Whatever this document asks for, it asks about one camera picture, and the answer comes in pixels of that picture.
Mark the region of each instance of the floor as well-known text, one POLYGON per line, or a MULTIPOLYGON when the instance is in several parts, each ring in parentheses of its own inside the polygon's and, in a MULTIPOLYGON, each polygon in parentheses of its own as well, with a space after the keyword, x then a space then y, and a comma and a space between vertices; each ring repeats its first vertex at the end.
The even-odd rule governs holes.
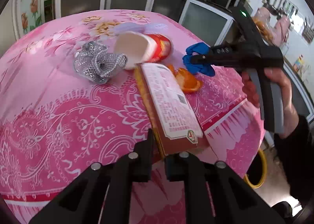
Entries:
POLYGON ((270 206, 287 201, 292 208, 295 207, 299 201, 289 194, 290 186, 286 181, 282 165, 276 157, 275 148, 266 149, 264 153, 267 159, 267 177, 264 184, 255 189, 255 192, 270 206))

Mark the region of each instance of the black sleeve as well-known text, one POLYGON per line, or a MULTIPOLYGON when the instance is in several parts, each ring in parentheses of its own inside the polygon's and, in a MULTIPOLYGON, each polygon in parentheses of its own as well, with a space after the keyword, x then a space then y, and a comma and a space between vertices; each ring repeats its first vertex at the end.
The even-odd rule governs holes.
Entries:
POLYGON ((304 116, 299 116, 298 126, 286 139, 275 135, 275 147, 290 184, 290 194, 304 206, 314 192, 314 145, 304 116))

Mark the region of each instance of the human hand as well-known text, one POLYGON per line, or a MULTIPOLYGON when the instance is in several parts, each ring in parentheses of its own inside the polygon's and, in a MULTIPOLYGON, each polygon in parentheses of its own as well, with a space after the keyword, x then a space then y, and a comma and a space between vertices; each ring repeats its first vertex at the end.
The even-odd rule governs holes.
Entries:
MULTIPOLYGON (((292 104, 291 82, 280 68, 265 68, 264 72, 266 77, 272 82, 277 83, 281 89, 284 109, 284 132, 279 134, 279 136, 284 139, 296 129, 299 123, 298 113, 292 104)), ((247 95, 248 101, 259 108, 259 95, 256 92, 256 86, 250 80, 250 76, 247 72, 242 73, 242 82, 244 84, 242 90, 247 95)))

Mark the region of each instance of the screw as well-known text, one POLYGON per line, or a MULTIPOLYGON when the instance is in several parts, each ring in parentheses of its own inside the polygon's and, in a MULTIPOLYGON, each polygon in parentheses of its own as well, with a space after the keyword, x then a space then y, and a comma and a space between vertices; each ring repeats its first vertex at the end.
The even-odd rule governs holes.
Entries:
POLYGON ((216 162, 216 167, 220 168, 220 169, 224 169, 226 167, 226 163, 223 161, 217 161, 216 162))
POLYGON ((139 157, 139 155, 136 152, 131 152, 131 153, 129 153, 128 156, 130 159, 136 159, 139 157))
POLYGON ((180 156, 181 158, 188 158, 189 155, 190 155, 190 154, 189 154, 187 151, 182 151, 182 152, 179 153, 179 156, 180 156))
POLYGON ((96 171, 101 168, 101 164, 99 162, 94 162, 90 167, 96 171))

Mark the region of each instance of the pink tablecloth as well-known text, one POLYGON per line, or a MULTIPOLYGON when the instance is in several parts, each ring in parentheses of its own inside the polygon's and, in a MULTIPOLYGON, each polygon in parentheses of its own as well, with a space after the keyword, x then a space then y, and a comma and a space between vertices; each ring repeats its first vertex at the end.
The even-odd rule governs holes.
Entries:
MULTIPOLYGON (((124 22, 165 24, 161 30, 173 51, 164 63, 177 68, 184 67, 185 49, 200 41, 157 13, 100 10, 46 23, 1 58, 0 193, 21 223, 91 163, 112 163, 145 139, 150 122, 132 73, 97 86, 73 69, 76 49, 99 40, 111 50, 113 29, 124 22)), ((211 145, 199 158, 226 161, 243 176, 259 148, 263 122, 246 101, 240 76, 233 69, 215 71, 215 77, 198 75, 204 86, 187 94, 211 145)), ((185 223, 183 184, 166 181, 158 162, 152 181, 133 187, 130 223, 167 221, 185 223)))

